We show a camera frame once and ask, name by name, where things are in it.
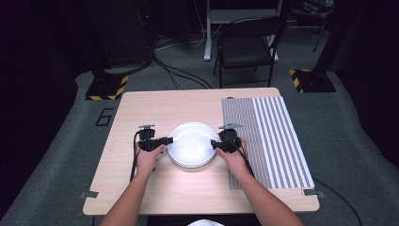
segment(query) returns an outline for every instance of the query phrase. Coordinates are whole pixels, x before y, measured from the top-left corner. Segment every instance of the white plate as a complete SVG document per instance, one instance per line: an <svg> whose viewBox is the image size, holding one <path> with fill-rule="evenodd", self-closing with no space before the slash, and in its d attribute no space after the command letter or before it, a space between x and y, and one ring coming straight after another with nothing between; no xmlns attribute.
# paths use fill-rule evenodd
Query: white plate
<svg viewBox="0 0 399 226"><path fill-rule="evenodd" d="M198 168L209 163L216 152L211 139L218 140L215 131L200 122L188 122L175 128L170 137L173 143L168 144L170 158L184 168Z"/></svg>

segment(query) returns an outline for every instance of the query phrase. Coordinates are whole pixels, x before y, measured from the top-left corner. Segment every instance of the human hand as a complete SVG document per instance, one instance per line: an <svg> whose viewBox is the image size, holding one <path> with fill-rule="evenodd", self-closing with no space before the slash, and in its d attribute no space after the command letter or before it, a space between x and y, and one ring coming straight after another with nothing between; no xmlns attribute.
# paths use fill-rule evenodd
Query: human hand
<svg viewBox="0 0 399 226"><path fill-rule="evenodd" d="M243 138L241 138L241 146L242 148L240 148L240 151L248 158L247 141ZM248 172L246 162L238 151L234 153L225 153L219 148L216 148L215 151L226 161L229 170L235 177L238 173Z"/></svg>
<svg viewBox="0 0 399 226"><path fill-rule="evenodd" d="M165 145L162 144L161 146L152 150L151 152L146 152L140 149L137 142L136 149L137 149L137 174L143 173L145 175L150 175L153 169L155 168L157 156L164 151Z"/></svg>

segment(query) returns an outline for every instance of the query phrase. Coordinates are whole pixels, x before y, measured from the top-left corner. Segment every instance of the chair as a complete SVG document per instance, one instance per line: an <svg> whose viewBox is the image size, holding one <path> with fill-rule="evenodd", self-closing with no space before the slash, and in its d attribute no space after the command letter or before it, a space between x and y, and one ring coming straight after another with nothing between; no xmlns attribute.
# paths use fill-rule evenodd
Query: chair
<svg viewBox="0 0 399 226"><path fill-rule="evenodd" d="M225 24L217 40L214 75L219 68L219 87L223 88L222 71L270 66L265 82L270 87L279 37L285 29L285 20L279 17L246 18Z"/></svg>
<svg viewBox="0 0 399 226"><path fill-rule="evenodd" d="M328 17L332 14L334 9L335 5L333 0L296 0L291 3L291 13L296 16L298 20L302 19L319 26L317 31L317 42L313 47L314 53L323 36Z"/></svg>

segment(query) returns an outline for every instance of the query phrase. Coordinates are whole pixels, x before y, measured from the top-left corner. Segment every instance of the gray carpet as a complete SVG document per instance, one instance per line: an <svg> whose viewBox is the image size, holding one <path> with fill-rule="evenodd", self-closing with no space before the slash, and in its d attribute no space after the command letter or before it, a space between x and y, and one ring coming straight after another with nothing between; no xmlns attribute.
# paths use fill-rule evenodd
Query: gray carpet
<svg viewBox="0 0 399 226"><path fill-rule="evenodd" d="M399 225L399 170L380 154L362 130L356 108L340 79L328 73L337 89L333 93L297 93L295 90L289 70L315 65L327 33L314 54L311 50L316 37L309 31L285 31L272 87L278 88L284 97L311 174L345 197L356 208L364 225ZM155 53L166 64L193 73L216 88L217 78L212 76L215 58L204 62L203 49L204 43L197 48L177 44ZM267 68L260 68L255 76L265 72ZM186 79L175 79L184 89L202 89ZM96 121L104 108L113 108L106 111L112 115L112 122L120 102L85 101L91 80L90 73L77 77L79 91L71 113L0 225L91 224L91 217L82 212L84 200L78 196L89 190L110 130L110 126L95 126ZM162 89L175 87L169 75L152 63L129 77L125 91ZM320 199L317 212L299 214L306 225L359 225L342 199L317 182L316 188L325 191L327 197ZM101 218L96 218L95 223L100 221ZM145 224L146 217L141 216L137 225Z"/></svg>

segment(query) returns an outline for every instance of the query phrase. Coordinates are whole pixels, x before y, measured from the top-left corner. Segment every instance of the striped mat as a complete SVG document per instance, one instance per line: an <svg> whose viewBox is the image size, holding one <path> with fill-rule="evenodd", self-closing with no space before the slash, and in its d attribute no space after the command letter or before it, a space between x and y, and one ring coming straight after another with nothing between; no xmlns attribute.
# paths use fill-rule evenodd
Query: striped mat
<svg viewBox="0 0 399 226"><path fill-rule="evenodd" d="M249 162L266 188L314 187L282 97L223 99L223 122L239 123ZM240 189L229 172L230 189Z"/></svg>

